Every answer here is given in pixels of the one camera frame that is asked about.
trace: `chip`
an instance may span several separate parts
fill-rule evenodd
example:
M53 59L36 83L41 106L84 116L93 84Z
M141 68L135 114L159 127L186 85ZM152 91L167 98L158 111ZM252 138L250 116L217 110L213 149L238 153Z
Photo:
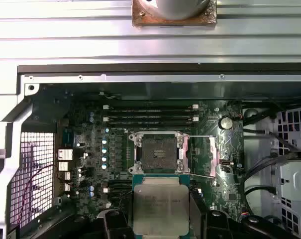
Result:
M229 200L235 201L236 200L236 194L235 193L229 193Z

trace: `ventilation grille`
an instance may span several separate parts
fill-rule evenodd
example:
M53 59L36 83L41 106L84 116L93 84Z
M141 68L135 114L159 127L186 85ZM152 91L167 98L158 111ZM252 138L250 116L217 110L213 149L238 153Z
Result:
M291 208L291 201L289 199L281 198L282 204L286 205L287 207Z
M53 155L53 133L21 134L21 167L11 182L11 224L22 227L52 206Z
M282 208L282 221L289 229L299 234L299 218L288 209Z
M279 137L286 141L290 140L295 146L301 146L301 109L281 112L281 114L282 118L278 120ZM279 143L279 155L288 152L289 150L282 143Z

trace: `circuit board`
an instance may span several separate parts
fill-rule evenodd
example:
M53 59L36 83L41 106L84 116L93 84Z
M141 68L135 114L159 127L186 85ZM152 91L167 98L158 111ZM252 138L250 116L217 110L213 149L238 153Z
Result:
M233 119L231 129L221 129L223 116ZM74 135L72 198L77 212L96 218L106 208L120 208L132 190L128 172L134 161L134 142L129 135L139 131L180 131L191 136L187 158L191 187L201 190L210 209L222 210L234 220L242 213L238 178L243 172L243 123L240 104L227 101L118 101L77 102L68 113ZM86 175L79 177L79 170Z

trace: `black cable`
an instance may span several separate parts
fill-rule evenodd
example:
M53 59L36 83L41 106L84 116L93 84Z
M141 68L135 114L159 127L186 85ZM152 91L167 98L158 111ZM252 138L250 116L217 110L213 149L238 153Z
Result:
M250 177L252 177L254 174L260 172L262 169L275 164L275 163L281 163L281 162L286 162L287 160L291 160L294 158L298 158L299 154L296 152L291 152L288 153L286 155L283 156L279 156L279 157L275 157L275 158L270 158L267 160L263 160L262 162L260 162L258 165L256 165L255 167L249 169L247 171L247 173L245 174L243 180L246 181L248 180Z
M245 195L248 195L248 194L250 194L254 191L257 191L257 190L266 190L269 193L272 193L272 194L276 195L275 187L271 187L271 186L257 186L257 187L251 188L251 189L249 189L245 192Z
M265 130L254 130L254 129L248 129L248 128L244 128L243 132L245 132L245 133L255 133L255 134L266 134Z
M289 233L291 232L290 229L286 226L286 224L283 223L283 221L282 221L281 219L279 219L278 217L276 217L276 216L268 215L268 216L264 217L264 219L265 219L265 220L268 220L268 221L269 221L270 219L275 219L275 220L277 220L277 221L280 222L280 224L284 227L284 229L285 229L286 231L288 231Z
M265 130L254 130L254 129L248 129L248 128L244 128L243 132L245 132L245 133L255 133L255 134L267 134ZM290 152L301 152L301 150L296 148L294 145L291 145L286 140L278 137L276 134L274 134L272 132L268 132L268 135L273 136L274 138L276 138L281 144L283 144L286 148L288 148L290 150Z
M253 168L249 169L247 171L247 173L245 174L245 176L241 179L240 182L240 186L239 189L241 191L242 194L242 198L243 198L243 202L246 206L247 211L249 212L250 215L253 215L252 209L246 199L245 196L245 181L248 180L250 177L252 177L254 174L260 172L262 169L275 164L275 163L280 163L280 162L286 162L287 160L290 159L294 159L294 158L298 158L299 154L296 152L291 152L289 154L283 155L283 156L279 156L279 157L275 157L275 158L269 158L267 160L263 160L260 163L258 163L257 165L255 165Z

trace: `perforated metal mesh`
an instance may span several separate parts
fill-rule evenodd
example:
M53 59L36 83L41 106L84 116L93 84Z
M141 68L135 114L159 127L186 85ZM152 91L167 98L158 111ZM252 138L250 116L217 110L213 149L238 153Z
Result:
M53 133L21 134L21 167L11 182L11 224L24 226L52 206L53 157Z

